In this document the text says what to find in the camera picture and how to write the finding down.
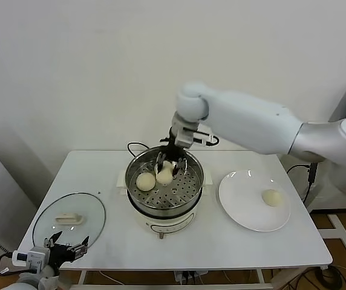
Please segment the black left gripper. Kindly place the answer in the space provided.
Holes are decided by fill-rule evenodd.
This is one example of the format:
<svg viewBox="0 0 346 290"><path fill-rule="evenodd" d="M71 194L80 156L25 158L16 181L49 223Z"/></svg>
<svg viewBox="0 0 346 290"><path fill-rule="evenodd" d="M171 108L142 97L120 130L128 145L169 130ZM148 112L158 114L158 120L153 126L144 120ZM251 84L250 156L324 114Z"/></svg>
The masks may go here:
<svg viewBox="0 0 346 290"><path fill-rule="evenodd" d="M75 246L61 245L56 243L62 235L62 231L54 233L44 239L43 246L50 248L49 265L53 269L59 269L65 262L73 262L75 257L83 257L88 251L89 236Z"/></svg>

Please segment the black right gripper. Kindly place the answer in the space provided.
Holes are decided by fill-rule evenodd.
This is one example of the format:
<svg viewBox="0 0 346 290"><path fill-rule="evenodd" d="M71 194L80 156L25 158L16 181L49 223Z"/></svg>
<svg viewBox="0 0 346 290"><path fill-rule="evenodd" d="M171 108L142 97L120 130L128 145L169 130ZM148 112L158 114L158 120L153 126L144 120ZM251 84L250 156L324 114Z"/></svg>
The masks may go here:
<svg viewBox="0 0 346 290"><path fill-rule="evenodd" d="M175 144L175 135L172 133L172 129L169 130L168 137L160 139L160 142L167 142L165 146L165 153L168 160L172 162L172 175L175 176L178 173L186 173L187 171L187 158L184 148ZM160 173L163 169L163 163L165 160L165 154L159 152L155 163L155 172Z"/></svg>

